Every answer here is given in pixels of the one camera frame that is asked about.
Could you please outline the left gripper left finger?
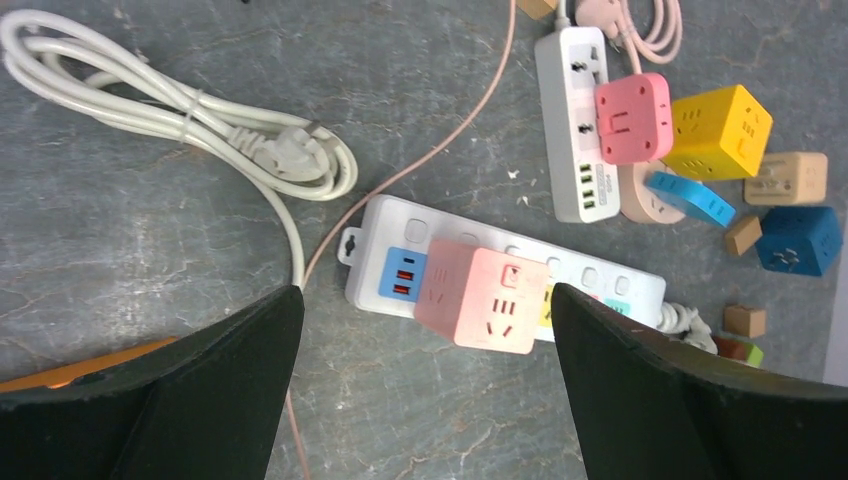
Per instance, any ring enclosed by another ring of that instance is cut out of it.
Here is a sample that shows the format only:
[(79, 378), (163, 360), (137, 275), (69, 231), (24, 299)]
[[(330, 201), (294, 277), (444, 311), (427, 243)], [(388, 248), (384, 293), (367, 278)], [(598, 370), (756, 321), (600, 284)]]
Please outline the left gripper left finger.
[(281, 287), (192, 334), (1, 396), (5, 479), (261, 479), (305, 306)]

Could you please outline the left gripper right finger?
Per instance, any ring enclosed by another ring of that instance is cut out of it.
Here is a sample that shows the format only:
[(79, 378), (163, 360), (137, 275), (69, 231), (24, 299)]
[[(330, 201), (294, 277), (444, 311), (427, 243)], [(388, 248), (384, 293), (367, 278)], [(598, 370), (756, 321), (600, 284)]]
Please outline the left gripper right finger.
[(713, 355), (573, 286), (552, 326), (591, 479), (843, 479), (847, 391)]

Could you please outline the pink cube adapter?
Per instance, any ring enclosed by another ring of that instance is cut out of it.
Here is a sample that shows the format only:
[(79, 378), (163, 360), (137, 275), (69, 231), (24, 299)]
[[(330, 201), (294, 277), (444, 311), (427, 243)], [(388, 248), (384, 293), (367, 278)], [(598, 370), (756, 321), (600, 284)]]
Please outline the pink cube adapter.
[(413, 318), (457, 346), (526, 355), (548, 281), (544, 263), (436, 239)]

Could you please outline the blue cube adapter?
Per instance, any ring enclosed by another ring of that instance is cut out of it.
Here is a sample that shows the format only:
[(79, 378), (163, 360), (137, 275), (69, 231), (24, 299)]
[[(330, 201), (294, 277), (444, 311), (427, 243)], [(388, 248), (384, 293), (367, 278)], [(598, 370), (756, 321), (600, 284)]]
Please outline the blue cube adapter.
[(777, 206), (761, 221), (755, 243), (764, 269), (822, 277), (843, 246), (836, 211), (829, 206)]

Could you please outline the long white power strip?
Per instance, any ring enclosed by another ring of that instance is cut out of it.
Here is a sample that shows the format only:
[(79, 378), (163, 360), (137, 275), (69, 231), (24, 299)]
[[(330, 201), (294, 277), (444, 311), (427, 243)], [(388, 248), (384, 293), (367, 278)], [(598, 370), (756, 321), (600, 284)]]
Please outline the long white power strip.
[(367, 203), (360, 226), (341, 234), (336, 257), (350, 269), (347, 300), (361, 310), (411, 318), (434, 239), (544, 263), (550, 286), (572, 285), (648, 327), (661, 319), (666, 282), (658, 275), (385, 194)]

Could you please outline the beige dragon cube adapter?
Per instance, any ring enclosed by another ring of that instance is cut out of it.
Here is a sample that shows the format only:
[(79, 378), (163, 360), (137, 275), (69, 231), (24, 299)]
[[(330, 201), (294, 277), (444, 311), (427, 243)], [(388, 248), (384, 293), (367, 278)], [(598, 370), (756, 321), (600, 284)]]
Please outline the beige dragon cube adapter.
[(827, 178), (828, 157), (824, 153), (768, 153), (758, 174), (744, 181), (744, 201), (759, 206), (822, 203)]

